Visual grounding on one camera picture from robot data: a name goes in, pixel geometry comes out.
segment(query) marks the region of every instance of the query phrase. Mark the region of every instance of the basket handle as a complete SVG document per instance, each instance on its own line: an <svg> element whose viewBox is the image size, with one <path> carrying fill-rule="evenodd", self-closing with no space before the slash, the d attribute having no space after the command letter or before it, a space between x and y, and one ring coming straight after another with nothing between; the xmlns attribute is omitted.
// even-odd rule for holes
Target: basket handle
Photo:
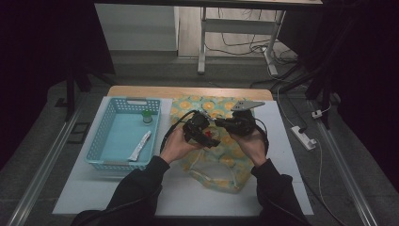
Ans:
<svg viewBox="0 0 399 226"><path fill-rule="evenodd" d="M129 167L129 162L104 161L103 165Z"/></svg>
<svg viewBox="0 0 399 226"><path fill-rule="evenodd" d="M128 104L128 105L147 105L147 99L126 98L126 104Z"/></svg>

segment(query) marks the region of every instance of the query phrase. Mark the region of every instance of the green cap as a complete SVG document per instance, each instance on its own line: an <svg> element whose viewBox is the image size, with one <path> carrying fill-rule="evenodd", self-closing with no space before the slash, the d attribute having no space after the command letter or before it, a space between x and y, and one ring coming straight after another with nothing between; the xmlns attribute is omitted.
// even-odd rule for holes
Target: green cap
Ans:
<svg viewBox="0 0 399 226"><path fill-rule="evenodd" d="M145 109L141 112L141 115L143 117L150 117L151 116L151 111L149 109Z"/></svg>

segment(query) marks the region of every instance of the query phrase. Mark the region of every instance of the small green bottle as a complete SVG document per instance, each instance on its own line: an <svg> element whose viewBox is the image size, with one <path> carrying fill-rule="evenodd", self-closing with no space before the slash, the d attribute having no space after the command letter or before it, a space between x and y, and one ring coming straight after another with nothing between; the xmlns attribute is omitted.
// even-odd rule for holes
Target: small green bottle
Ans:
<svg viewBox="0 0 399 226"><path fill-rule="evenodd" d="M141 115L143 116L144 124L146 124L146 125L152 124L152 113L149 109L143 110L141 112Z"/></svg>

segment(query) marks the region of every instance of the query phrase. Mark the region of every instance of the electrical outlet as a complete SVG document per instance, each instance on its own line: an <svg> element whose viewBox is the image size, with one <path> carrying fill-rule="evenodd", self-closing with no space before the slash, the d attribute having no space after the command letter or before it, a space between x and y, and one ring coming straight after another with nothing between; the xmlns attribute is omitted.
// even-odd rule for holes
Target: electrical outlet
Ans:
<svg viewBox="0 0 399 226"><path fill-rule="evenodd" d="M314 111L314 112L311 113L311 116L312 116L314 119L318 119L318 118L320 118L320 117L323 116L323 113L322 113L321 110L316 110L316 111Z"/></svg>
<svg viewBox="0 0 399 226"><path fill-rule="evenodd" d="M306 148L306 150L310 151L314 148L316 148L316 140L314 139L309 139L308 136L306 136L305 133L299 133L299 126L294 126L291 128L291 131L295 134L295 136L299 139L299 141L302 143L302 145Z"/></svg>

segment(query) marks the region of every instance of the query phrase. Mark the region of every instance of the person's right hand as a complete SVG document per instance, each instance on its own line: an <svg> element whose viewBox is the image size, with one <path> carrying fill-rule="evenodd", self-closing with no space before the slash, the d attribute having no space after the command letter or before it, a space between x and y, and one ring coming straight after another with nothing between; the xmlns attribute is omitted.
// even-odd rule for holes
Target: person's right hand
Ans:
<svg viewBox="0 0 399 226"><path fill-rule="evenodd" d="M202 145L195 143L190 144L184 140L183 129L175 129L169 136L164 150L159 155L168 164L175 160L185 157L189 152L203 148Z"/></svg>
<svg viewBox="0 0 399 226"><path fill-rule="evenodd" d="M237 141L244 154L252 160L256 168L266 162L267 150L264 147L264 140L262 134L258 130L254 130L252 134L240 137L235 134L230 134L230 137Z"/></svg>

